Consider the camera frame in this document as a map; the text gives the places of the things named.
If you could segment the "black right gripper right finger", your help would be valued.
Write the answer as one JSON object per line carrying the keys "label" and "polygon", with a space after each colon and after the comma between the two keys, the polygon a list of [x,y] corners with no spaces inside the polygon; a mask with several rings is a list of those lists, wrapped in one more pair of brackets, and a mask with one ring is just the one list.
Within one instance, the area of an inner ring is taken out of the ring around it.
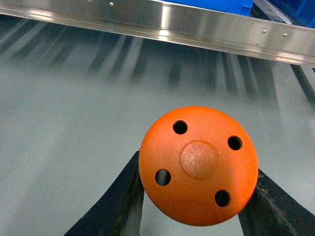
{"label": "black right gripper right finger", "polygon": [[245,236],[313,236],[315,215],[305,209],[262,170],[253,195],[238,214]]}

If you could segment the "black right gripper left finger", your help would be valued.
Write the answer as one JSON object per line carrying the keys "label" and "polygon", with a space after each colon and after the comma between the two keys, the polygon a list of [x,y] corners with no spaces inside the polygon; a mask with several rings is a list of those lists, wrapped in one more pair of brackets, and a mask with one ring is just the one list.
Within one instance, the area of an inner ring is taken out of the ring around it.
{"label": "black right gripper left finger", "polygon": [[66,236],[138,236],[144,188],[137,151],[103,196],[66,233]]}

